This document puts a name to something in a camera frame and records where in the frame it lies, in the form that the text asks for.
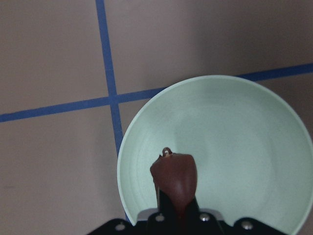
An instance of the bowl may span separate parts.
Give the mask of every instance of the bowl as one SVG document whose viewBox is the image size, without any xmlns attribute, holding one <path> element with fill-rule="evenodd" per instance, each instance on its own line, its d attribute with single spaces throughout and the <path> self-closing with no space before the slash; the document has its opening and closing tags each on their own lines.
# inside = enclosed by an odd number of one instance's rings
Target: bowl
<svg viewBox="0 0 313 235">
<path fill-rule="evenodd" d="M 132 224 L 157 207 L 150 166 L 164 147 L 193 155 L 200 208 L 226 223 L 252 217 L 295 235 L 313 202 L 313 146 L 296 112 L 257 83 L 211 75 L 163 90 L 137 113 L 118 155 L 118 189 Z"/>
</svg>

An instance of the blue tape line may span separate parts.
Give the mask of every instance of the blue tape line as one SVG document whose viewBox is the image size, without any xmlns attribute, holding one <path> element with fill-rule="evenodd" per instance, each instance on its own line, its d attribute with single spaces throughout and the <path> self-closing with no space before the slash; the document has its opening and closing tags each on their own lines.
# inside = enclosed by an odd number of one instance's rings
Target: blue tape line
<svg viewBox="0 0 313 235">
<path fill-rule="evenodd" d="M 110 47 L 109 31 L 107 24 L 107 17 L 105 11 L 105 4 L 103 0 L 96 0 L 96 8 L 99 22 L 99 32 L 102 45 L 103 61 L 105 66 L 107 86 L 109 92 L 109 101 L 111 108 L 111 117 L 114 131 L 115 147 L 117 154 L 123 139 L 121 115 L 119 112 L 118 103 L 116 100 L 116 84 L 113 70 L 112 54 Z"/>
<path fill-rule="evenodd" d="M 97 8 L 100 39 L 101 39 L 101 45 L 102 45 L 102 55 L 103 55 L 104 68 L 105 68 L 106 78 L 107 78 L 108 92 L 109 92 L 109 96 L 113 96 L 113 95 L 116 95 L 116 85 L 115 85 L 109 31 L 108 31 L 104 1 L 96 0 L 96 8 Z"/>
<path fill-rule="evenodd" d="M 267 79 L 273 79 L 273 78 L 279 78 L 279 77 L 300 75 L 300 74 L 305 74 L 305 73 L 310 73 L 310 72 L 313 72 L 313 63 L 291 66 L 291 67 L 286 67 L 286 68 L 281 68 L 281 69 L 241 74 L 241 75 L 238 75 L 238 77 L 242 77 L 251 81 L 261 81 L 261 80 L 267 80 Z"/>
<path fill-rule="evenodd" d="M 50 115 L 50 114 L 58 114 L 58 113 L 64 113 L 64 112 L 69 112 L 69 111 L 100 107 L 100 106 L 104 106 L 108 104 L 109 104 L 109 98 L 103 97 L 103 98 L 89 99 L 89 100 L 77 101 L 77 102 L 66 103 L 66 104 L 52 105 L 52 106 L 42 107 L 38 109 L 29 109 L 29 110 L 23 110 L 23 111 L 19 111 L 15 113 L 10 113 L 10 114 L 2 114 L 0 115 L 0 122 L 13 121 L 13 120 L 19 120 L 19 119 L 24 119 L 24 118 L 33 118 L 33 117 Z"/>
<path fill-rule="evenodd" d="M 281 68 L 281 69 L 275 69 L 275 70 L 247 73 L 247 74 L 242 74 L 242 75 L 237 75 L 237 76 L 251 80 L 251 81 L 261 81 L 261 80 L 300 75 L 300 74 L 312 73 L 312 72 L 313 72 L 313 63 L 292 66 L 292 67 L 287 67 L 287 68 Z M 73 103 L 52 105 L 52 106 L 42 107 L 38 109 L 23 110 L 23 111 L 11 113 L 11 114 L 2 114 L 0 115 L 0 122 L 12 121 L 12 120 L 18 120 L 18 119 L 24 119 L 24 118 L 33 118 L 33 117 L 38 117 L 38 116 L 57 114 L 57 113 L 63 113 L 63 112 L 81 110 L 81 109 L 88 109 L 88 108 L 93 108 L 93 107 L 110 105 L 114 103 L 124 103 L 124 102 L 136 101 L 136 100 L 141 100 L 141 99 L 148 99 L 148 98 L 152 98 L 153 96 L 155 96 L 157 93 L 159 93 L 160 91 L 164 89 L 165 88 L 157 88 L 157 89 L 140 91 L 140 92 L 119 94 L 119 95 L 112 96 L 112 97 L 103 97 L 103 98 L 97 98 L 97 99 L 77 101 Z"/>
<path fill-rule="evenodd" d="M 136 101 L 141 99 L 149 99 L 158 94 L 159 92 L 163 91 L 166 87 L 157 88 L 157 89 L 151 89 L 146 91 L 140 91 L 140 92 L 133 92 L 133 93 L 127 93 L 127 94 L 119 94 L 117 98 L 118 103 L 125 103 L 130 101 Z"/>
<path fill-rule="evenodd" d="M 112 124 L 114 130 L 115 137 L 115 147 L 117 154 L 119 153 L 119 148 L 121 147 L 123 132 L 122 132 L 122 124 L 121 124 L 121 116 L 119 113 L 118 104 L 111 104 L 111 116 L 112 116 Z"/>
</svg>

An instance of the screw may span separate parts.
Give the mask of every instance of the screw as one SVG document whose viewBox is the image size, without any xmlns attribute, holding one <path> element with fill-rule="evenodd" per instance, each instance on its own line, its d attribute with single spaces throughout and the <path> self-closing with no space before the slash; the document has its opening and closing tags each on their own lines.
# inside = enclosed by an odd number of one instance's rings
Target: screw
<svg viewBox="0 0 313 235">
<path fill-rule="evenodd" d="M 199 219 L 203 222 L 207 222 L 210 220 L 210 216 L 207 213 L 202 213 L 200 214 Z"/>
<path fill-rule="evenodd" d="M 251 230 L 253 229 L 253 224 L 248 221 L 248 220 L 244 220 L 243 222 L 241 222 L 241 226 L 243 227 L 243 229 L 245 230 Z"/>
<path fill-rule="evenodd" d="M 165 219 L 165 217 L 162 214 L 158 214 L 156 216 L 156 221 L 157 222 L 162 222 L 162 221 L 164 221 L 164 219 Z"/>
<path fill-rule="evenodd" d="M 121 222 L 120 224 L 116 225 L 116 231 L 123 231 L 125 229 L 125 225 Z"/>
</svg>

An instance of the bolt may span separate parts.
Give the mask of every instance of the bolt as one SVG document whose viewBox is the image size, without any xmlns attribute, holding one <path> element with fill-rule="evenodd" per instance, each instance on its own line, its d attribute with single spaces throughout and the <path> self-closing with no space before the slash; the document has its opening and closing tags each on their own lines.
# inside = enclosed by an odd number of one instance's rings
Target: bolt
<svg viewBox="0 0 313 235">
<path fill-rule="evenodd" d="M 125 225 L 121 222 L 120 224 L 116 225 L 116 231 L 123 231 L 125 229 Z"/>
<path fill-rule="evenodd" d="M 243 229 L 245 230 L 251 230 L 253 229 L 253 224 L 248 221 L 248 220 L 244 220 L 243 222 L 241 222 L 241 226 L 243 227 Z"/>
<path fill-rule="evenodd" d="M 165 219 L 165 217 L 162 214 L 158 214 L 156 216 L 156 221 L 157 222 L 162 222 L 162 221 L 164 221 L 164 219 Z"/>
<path fill-rule="evenodd" d="M 200 214 L 199 219 L 203 222 L 207 222 L 210 220 L 210 216 L 207 213 L 202 213 Z"/>
</svg>

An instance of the gray floor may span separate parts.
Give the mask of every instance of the gray floor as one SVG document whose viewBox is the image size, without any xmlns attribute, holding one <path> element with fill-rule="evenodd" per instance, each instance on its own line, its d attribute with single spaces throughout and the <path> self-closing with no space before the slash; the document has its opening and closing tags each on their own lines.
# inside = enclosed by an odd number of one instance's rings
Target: gray floor
<svg viewBox="0 0 313 235">
<path fill-rule="evenodd" d="M 105 8 L 117 94 L 313 62 L 309 0 L 106 0 Z M 0 41 L 0 114 L 109 94 L 95 1 L 3 0 Z M 258 83 L 313 136 L 313 73 Z M 119 104 L 123 133 L 147 101 Z M 0 156 L 1 234 L 86 234 L 124 217 L 109 105 L 1 122 Z M 312 219 L 299 235 L 312 233 Z"/>
</svg>

